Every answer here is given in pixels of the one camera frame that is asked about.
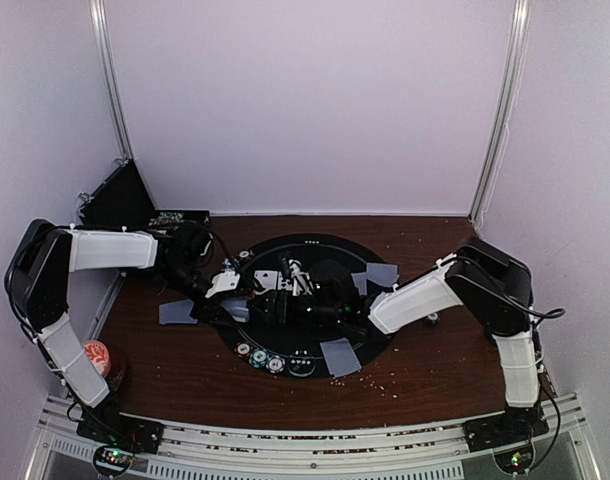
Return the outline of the grey card deck box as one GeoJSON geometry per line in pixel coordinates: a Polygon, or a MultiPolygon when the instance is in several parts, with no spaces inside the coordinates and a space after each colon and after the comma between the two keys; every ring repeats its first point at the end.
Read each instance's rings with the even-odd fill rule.
{"type": "Polygon", "coordinates": [[[247,300],[244,298],[229,298],[221,303],[221,307],[239,323],[247,323],[250,319],[250,312],[247,300]]]}

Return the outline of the two of spades card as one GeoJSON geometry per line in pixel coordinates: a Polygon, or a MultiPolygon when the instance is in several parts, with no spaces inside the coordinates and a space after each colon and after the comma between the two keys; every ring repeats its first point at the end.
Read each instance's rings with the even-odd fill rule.
{"type": "Polygon", "coordinates": [[[255,280],[258,282],[258,290],[274,290],[277,285],[278,271],[275,270],[256,270],[255,280]]]}

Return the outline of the dealt card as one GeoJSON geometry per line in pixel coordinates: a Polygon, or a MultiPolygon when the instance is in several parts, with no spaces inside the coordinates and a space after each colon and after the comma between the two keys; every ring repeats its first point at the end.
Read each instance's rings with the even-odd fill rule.
{"type": "Polygon", "coordinates": [[[383,263],[367,263],[367,278],[374,283],[382,282],[386,278],[387,267],[388,265],[383,263]]]}
{"type": "Polygon", "coordinates": [[[354,348],[347,338],[321,342],[320,348],[332,377],[348,376],[362,369],[354,348]]]}

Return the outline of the white blue chip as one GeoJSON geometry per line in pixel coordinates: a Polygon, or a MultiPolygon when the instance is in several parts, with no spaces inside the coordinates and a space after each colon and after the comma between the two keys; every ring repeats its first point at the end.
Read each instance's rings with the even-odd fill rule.
{"type": "Polygon", "coordinates": [[[281,373],[286,365],[286,361],[283,357],[278,355],[270,356],[266,362],[266,369],[271,374],[279,374],[281,373]]]}

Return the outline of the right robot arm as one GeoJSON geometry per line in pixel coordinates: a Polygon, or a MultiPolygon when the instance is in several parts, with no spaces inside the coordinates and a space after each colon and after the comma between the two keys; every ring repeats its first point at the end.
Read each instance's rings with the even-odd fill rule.
{"type": "Polygon", "coordinates": [[[403,327],[452,307],[477,319],[499,353],[507,412],[498,419],[504,440],[520,440],[536,424],[540,383],[536,331],[562,308],[533,308],[529,268],[489,243],[471,238],[424,274],[400,285],[361,293],[351,271],[324,259],[302,267],[281,256],[276,285],[259,283],[249,301],[250,318],[262,325],[332,326],[357,341],[380,341],[403,327]]]}

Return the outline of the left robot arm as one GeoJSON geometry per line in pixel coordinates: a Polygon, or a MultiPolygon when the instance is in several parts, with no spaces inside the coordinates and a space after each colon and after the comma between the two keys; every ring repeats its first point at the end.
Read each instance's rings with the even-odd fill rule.
{"type": "Polygon", "coordinates": [[[10,308],[65,388],[93,409],[89,425],[106,443],[122,442],[129,424],[103,405],[110,387],[82,345],[98,324],[93,314],[127,271],[158,275],[208,308],[228,293],[259,289],[233,258],[224,272],[210,279],[202,275],[201,259],[223,242],[213,229],[192,220],[105,226],[55,225],[37,218],[27,226],[4,277],[10,308]]]}

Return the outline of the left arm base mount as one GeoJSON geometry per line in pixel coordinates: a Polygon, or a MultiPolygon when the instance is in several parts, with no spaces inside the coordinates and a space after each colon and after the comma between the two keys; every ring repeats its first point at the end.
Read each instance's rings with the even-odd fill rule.
{"type": "Polygon", "coordinates": [[[102,476],[115,478],[125,474],[138,455],[156,454],[164,426],[160,422],[123,417],[123,428],[117,433],[91,420],[81,421],[76,434],[99,443],[92,453],[92,466],[102,476]]]}

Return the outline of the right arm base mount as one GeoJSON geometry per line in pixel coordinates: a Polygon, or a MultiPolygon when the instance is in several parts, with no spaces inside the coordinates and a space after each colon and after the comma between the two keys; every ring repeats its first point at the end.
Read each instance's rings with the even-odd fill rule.
{"type": "Polygon", "coordinates": [[[503,413],[468,420],[463,431],[471,453],[490,450],[496,467],[504,474],[527,474],[536,463],[535,437],[549,432],[546,420],[531,423],[503,413]]]}

